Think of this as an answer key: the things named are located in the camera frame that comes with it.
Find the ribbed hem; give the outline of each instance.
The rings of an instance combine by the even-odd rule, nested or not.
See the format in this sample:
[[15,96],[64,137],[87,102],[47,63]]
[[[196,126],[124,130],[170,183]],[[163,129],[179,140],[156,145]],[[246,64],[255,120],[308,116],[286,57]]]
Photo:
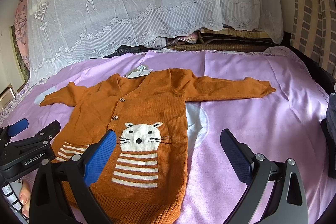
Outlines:
[[[68,182],[63,182],[69,203],[76,208],[76,200]],[[167,205],[128,202],[96,193],[95,197],[115,224],[172,224],[180,215],[181,204]]]
[[270,84],[269,81],[260,81],[260,80],[258,80],[258,82],[261,83],[261,84],[263,84],[267,88],[271,86],[271,84]]

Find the human hand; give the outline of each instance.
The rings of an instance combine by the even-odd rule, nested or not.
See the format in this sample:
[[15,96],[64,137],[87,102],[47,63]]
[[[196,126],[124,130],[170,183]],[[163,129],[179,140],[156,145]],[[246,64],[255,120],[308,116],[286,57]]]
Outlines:
[[26,180],[22,180],[22,188],[19,194],[19,200],[23,205],[22,214],[24,214],[26,217],[29,217],[30,196],[31,190],[29,183]]

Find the pink bedsheet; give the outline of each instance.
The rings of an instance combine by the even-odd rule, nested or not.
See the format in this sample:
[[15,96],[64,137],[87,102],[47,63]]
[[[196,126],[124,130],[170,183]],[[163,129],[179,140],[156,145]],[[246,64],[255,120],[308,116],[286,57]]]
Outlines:
[[[319,124],[326,115],[327,95],[312,80],[303,63],[286,48],[275,47],[268,53],[253,55],[149,51],[143,55],[87,60],[62,69],[45,84],[33,88],[2,125],[28,119],[29,128],[13,141],[31,137],[55,119],[63,128],[73,108],[63,104],[39,107],[34,103],[39,94],[55,85],[59,89],[69,81],[92,86],[114,73],[124,75],[140,64],[154,70],[186,68],[196,76],[232,80],[249,76],[268,80],[277,89],[262,99],[187,106],[198,109],[194,113],[199,116],[188,120],[189,176],[177,224],[223,223],[246,188],[220,146],[219,135],[224,128],[229,128],[238,141],[247,143],[253,152],[262,153],[269,160],[295,159],[306,191],[310,223],[323,213],[336,193],[336,180],[327,176],[326,142]],[[260,219],[271,190],[270,184],[251,223]]]

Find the white tag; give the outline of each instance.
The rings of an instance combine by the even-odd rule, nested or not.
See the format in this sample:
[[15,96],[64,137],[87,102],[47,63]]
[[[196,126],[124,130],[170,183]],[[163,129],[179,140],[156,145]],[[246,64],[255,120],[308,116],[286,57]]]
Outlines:
[[16,198],[14,193],[12,193],[10,196],[8,196],[7,199],[10,203],[14,203],[15,201],[17,201],[17,198]]
[[12,191],[12,188],[8,185],[2,187],[2,191],[5,195],[9,194]]
[[134,71],[127,78],[136,78],[136,77],[139,77],[139,76],[149,75],[151,72],[152,72],[152,69]]
[[18,211],[22,208],[20,202],[15,203],[15,204],[13,205],[13,207],[14,207],[15,209],[17,209]]
[[137,67],[137,70],[145,70],[147,67],[144,65],[140,65],[139,67]]

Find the dark blue gripper pad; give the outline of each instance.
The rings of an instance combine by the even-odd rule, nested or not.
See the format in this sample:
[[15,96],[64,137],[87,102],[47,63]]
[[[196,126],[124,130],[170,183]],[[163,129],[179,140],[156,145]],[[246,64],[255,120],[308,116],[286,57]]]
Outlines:
[[239,142],[229,129],[224,129],[220,135],[220,145],[229,159],[238,179],[249,186],[252,182],[251,159],[239,148]]
[[11,125],[8,129],[8,136],[14,137],[26,128],[28,128],[28,120],[26,118],[16,122],[15,124]]
[[113,150],[117,144],[117,135],[110,130],[105,139],[100,143],[93,156],[85,165],[84,181],[86,186],[97,182],[101,172],[103,171],[107,161],[109,160]]

